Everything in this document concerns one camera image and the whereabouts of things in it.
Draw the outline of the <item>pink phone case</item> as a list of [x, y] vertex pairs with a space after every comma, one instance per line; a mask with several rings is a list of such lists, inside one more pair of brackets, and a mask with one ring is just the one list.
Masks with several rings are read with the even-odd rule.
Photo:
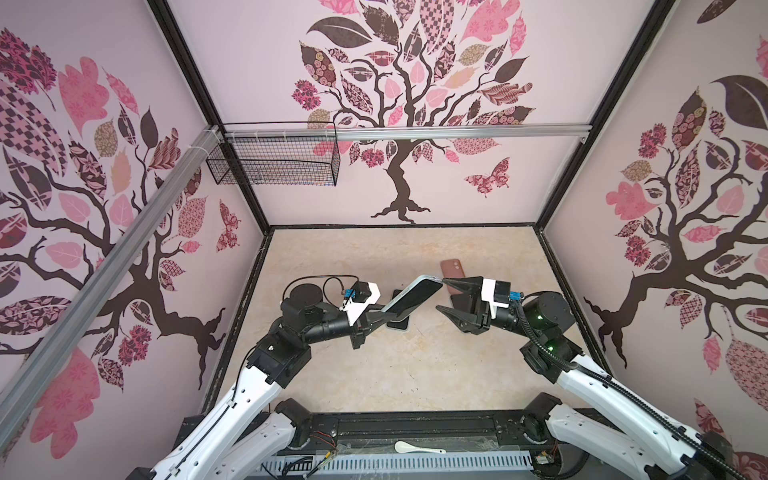
[[465, 272], [461, 261], [456, 258], [442, 260], [440, 262], [442, 276], [449, 279], [464, 279]]

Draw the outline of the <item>black phone sideways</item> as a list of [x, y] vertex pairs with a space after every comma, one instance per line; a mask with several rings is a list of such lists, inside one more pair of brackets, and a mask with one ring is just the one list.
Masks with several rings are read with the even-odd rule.
[[[429, 300], [442, 287], [441, 279], [430, 275], [421, 275], [402, 290], [398, 300], [408, 296], [410, 302], [409, 317], [413, 311]], [[389, 306], [386, 304], [381, 310], [388, 312], [388, 309]]]

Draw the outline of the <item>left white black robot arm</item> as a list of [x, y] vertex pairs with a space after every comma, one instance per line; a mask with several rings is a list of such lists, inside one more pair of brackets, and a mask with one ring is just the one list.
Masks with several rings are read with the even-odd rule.
[[225, 396], [165, 458], [153, 467], [135, 468], [130, 478], [244, 479], [252, 474], [309, 422], [309, 411], [293, 400], [280, 402], [272, 413], [266, 409], [309, 362], [312, 345], [348, 337], [358, 348], [383, 324], [410, 315], [406, 292], [386, 304], [379, 298], [372, 282], [355, 282], [338, 306], [316, 284], [294, 287]]

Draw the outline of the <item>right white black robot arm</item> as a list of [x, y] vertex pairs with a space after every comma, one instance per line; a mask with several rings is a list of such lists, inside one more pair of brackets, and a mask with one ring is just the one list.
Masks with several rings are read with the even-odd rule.
[[739, 479], [733, 448], [716, 432], [700, 433], [675, 420], [601, 368], [564, 331], [575, 317], [563, 295], [514, 292], [484, 277], [445, 278], [458, 291], [454, 307], [440, 307], [460, 331], [479, 335], [496, 327], [515, 333], [525, 363], [536, 374], [588, 403], [593, 420], [543, 393], [522, 419], [528, 436], [570, 444], [631, 479]]

